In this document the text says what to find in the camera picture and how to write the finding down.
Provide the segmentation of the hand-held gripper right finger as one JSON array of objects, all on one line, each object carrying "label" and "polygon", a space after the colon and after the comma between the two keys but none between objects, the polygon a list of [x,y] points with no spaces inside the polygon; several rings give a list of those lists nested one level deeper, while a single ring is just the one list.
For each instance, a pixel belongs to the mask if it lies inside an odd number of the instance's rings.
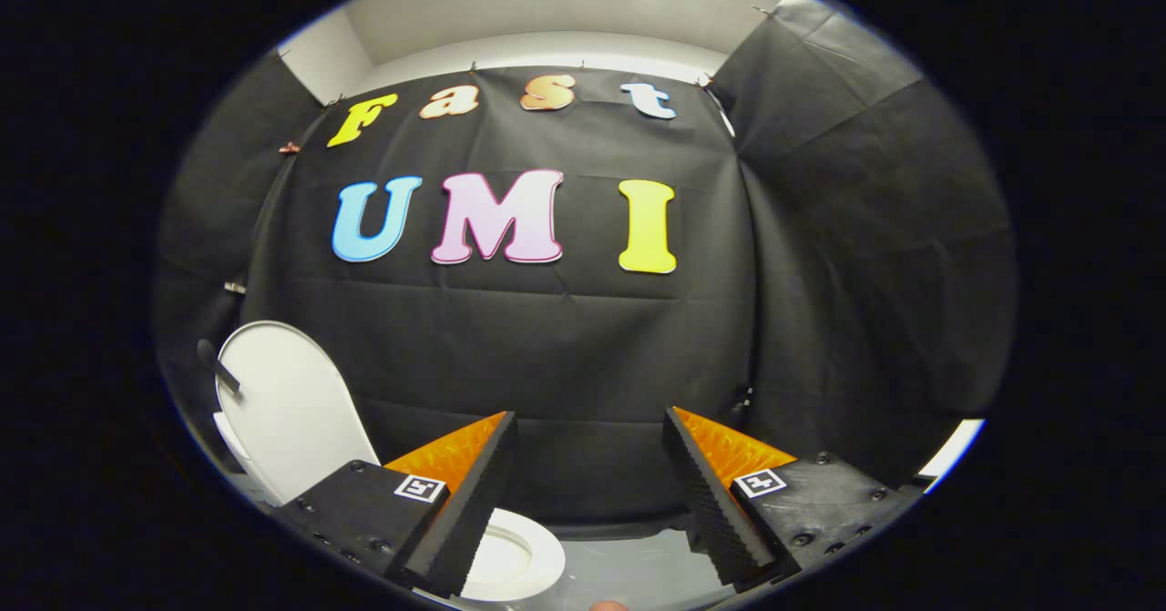
[{"label": "hand-held gripper right finger", "polygon": [[876,482],[831,452],[799,459],[726,424],[667,408],[662,443],[724,585],[775,585],[895,524],[913,485]]}]

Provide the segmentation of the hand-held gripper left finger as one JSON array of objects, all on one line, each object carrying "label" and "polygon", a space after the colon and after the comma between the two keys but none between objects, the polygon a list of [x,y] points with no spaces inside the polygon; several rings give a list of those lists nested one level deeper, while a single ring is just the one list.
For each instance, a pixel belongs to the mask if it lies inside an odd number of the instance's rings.
[{"label": "hand-held gripper left finger", "polygon": [[278,510],[278,524],[396,587],[462,594],[506,491],[517,414],[499,412],[387,465],[353,459]]}]

